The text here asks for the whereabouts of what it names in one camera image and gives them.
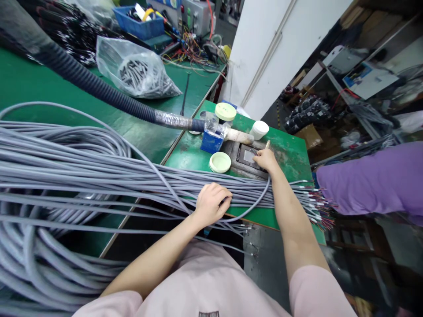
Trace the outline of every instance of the green table surface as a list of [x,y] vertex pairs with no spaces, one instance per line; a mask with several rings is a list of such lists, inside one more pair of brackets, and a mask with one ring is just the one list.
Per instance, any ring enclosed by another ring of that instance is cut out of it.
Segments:
[[[214,112],[214,109],[215,104],[206,100],[195,117],[199,118],[201,111]],[[237,114],[232,128],[248,133],[253,123],[254,120]],[[271,142],[272,150],[274,152],[280,152],[278,156],[282,157],[282,159],[279,165],[288,181],[312,180],[307,149],[303,139],[270,128],[269,132],[260,141],[266,143],[268,140]],[[189,132],[184,132],[182,138],[178,141],[178,144],[165,162],[165,165],[179,169],[211,171],[208,166],[211,154],[200,149],[201,142],[202,135],[193,135]],[[229,169],[227,174],[240,176],[233,169]],[[242,207],[230,207],[227,214],[239,216],[244,211],[245,208]],[[274,209],[254,208],[244,220],[279,230]],[[317,241],[320,244],[326,244],[324,233],[316,225],[312,225],[312,227]]]
[[[172,144],[181,134],[180,130],[154,125],[117,110],[62,79],[47,67],[27,61],[1,48],[0,61],[0,109],[21,102],[49,101],[82,110],[110,125],[141,150],[152,162],[157,164],[162,162]],[[168,76],[181,91],[184,91],[188,70],[173,65],[166,65],[165,67]],[[97,69],[93,69],[92,72],[101,75]],[[200,74],[191,71],[185,102],[185,116],[187,117],[193,116],[218,77],[218,74],[205,72],[200,72]],[[113,85],[111,81],[106,78],[103,79]],[[182,100],[183,95],[167,99],[141,101],[155,109],[179,114]],[[19,109],[5,119],[71,126],[98,126],[95,122],[79,114],[48,106]],[[123,218],[123,216],[118,215],[103,216],[98,225],[117,228]],[[88,232],[82,233],[80,237],[84,242],[81,243],[82,249],[78,251],[99,256],[110,240],[111,234]]]

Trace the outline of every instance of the black corrugated hose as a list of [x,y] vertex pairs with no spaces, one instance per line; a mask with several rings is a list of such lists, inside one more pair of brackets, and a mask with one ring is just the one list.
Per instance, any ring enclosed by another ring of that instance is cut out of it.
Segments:
[[0,31],[12,43],[90,95],[139,119],[169,128],[204,131],[204,120],[153,109],[111,87],[53,42],[15,0],[0,1]]

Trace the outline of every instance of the red wire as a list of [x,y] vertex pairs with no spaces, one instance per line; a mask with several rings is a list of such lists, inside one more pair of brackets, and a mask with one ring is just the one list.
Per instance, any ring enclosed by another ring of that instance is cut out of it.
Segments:
[[336,106],[336,103],[338,102],[338,99],[339,99],[339,97],[341,97],[341,94],[342,94],[342,92],[347,92],[347,93],[349,93],[351,96],[353,96],[354,98],[358,98],[358,99],[360,99],[360,97],[359,96],[357,96],[355,93],[353,93],[351,90],[349,90],[348,88],[344,88],[344,89],[342,89],[341,90],[341,92],[339,93],[339,95],[338,95],[338,97],[336,97],[336,100],[335,100],[335,103],[334,103],[334,105],[332,106],[332,109],[331,110],[333,110],[334,108],[335,108],[335,106]]
[[210,37],[209,37],[209,39],[211,39],[213,36],[213,27],[214,27],[213,11],[212,11],[212,5],[210,4],[210,0],[207,0],[207,4],[208,4],[208,9],[210,10],[210,16],[211,16],[211,30],[210,30]]

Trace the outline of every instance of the right hand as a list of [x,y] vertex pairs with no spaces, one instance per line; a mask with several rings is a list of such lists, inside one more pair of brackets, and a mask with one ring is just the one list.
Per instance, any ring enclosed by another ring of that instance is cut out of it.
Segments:
[[192,214],[196,225],[200,227],[199,230],[222,218],[228,210],[231,200],[232,193],[226,187],[217,183],[204,185],[198,194],[196,208]]
[[253,160],[269,173],[275,171],[276,169],[280,169],[275,155],[270,149],[257,151],[257,156],[254,156]]

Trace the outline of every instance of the white pillar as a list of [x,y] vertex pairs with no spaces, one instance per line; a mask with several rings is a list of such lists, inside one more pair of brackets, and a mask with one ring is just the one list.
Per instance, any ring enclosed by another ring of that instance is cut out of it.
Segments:
[[260,120],[352,0],[247,0],[222,98]]

